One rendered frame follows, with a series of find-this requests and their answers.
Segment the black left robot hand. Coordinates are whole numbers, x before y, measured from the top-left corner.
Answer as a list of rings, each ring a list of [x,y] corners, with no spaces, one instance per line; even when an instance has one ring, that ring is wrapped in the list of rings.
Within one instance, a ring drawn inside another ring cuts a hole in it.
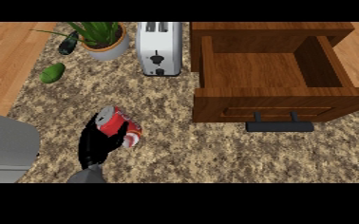
[[[122,147],[129,123],[125,122],[119,133],[109,137],[97,128],[97,116],[94,115],[82,131],[79,140],[79,161],[82,169],[88,169],[95,164],[103,164],[109,154]]]

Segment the red soda can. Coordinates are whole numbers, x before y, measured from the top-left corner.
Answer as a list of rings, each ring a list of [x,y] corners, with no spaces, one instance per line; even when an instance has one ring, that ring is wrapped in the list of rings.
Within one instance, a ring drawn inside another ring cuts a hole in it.
[[[113,137],[119,133],[125,122],[129,123],[125,136],[125,148],[134,147],[142,137],[142,127],[132,120],[129,115],[119,106],[106,106],[97,115],[97,128],[109,136]]]

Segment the open wooden drawer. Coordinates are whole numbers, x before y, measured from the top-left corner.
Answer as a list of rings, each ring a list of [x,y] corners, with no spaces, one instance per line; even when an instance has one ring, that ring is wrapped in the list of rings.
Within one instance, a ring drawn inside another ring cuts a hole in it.
[[[196,122],[333,121],[359,111],[359,87],[324,36],[290,53],[228,53],[203,38]]]

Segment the grey rounded appliance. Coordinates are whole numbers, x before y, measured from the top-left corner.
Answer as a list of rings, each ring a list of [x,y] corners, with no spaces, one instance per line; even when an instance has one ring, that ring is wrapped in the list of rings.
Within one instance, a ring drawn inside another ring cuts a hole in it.
[[[15,183],[41,151],[41,132],[23,121],[0,116],[0,183]]]

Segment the green avocado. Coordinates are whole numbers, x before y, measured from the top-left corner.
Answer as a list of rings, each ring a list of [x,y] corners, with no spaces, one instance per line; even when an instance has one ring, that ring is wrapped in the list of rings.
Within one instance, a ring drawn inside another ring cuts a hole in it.
[[[41,75],[42,82],[45,84],[55,83],[63,78],[66,69],[67,69],[67,67],[63,63],[58,63],[58,64],[49,66],[42,71],[42,75]]]

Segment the dark green glass bottle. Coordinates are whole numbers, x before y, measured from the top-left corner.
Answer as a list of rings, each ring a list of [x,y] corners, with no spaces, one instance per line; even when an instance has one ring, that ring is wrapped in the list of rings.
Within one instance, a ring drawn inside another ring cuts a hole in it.
[[[64,40],[64,42],[60,44],[58,51],[63,55],[70,55],[76,49],[77,46],[77,39],[79,39],[79,32],[75,31],[70,34],[70,37]]]

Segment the silver toaster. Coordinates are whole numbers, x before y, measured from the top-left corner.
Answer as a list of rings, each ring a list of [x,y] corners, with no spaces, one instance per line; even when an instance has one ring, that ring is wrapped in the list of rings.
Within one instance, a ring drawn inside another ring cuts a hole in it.
[[[147,76],[179,76],[182,68],[182,22],[140,22],[137,52]]]

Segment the green plant in white pot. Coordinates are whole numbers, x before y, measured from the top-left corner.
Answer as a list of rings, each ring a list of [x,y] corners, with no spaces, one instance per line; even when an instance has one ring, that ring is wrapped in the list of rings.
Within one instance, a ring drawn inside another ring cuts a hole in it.
[[[82,44],[91,56],[100,61],[116,60],[129,48],[129,35],[122,22],[70,22],[79,32],[77,44]]]

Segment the wooden cabinet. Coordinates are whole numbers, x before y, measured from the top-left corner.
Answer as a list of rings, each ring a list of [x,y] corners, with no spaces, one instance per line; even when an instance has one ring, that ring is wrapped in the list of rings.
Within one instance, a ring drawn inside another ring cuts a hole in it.
[[[191,71],[200,71],[206,36],[219,53],[293,53],[308,37],[324,36],[335,47],[352,31],[349,22],[191,22]]]

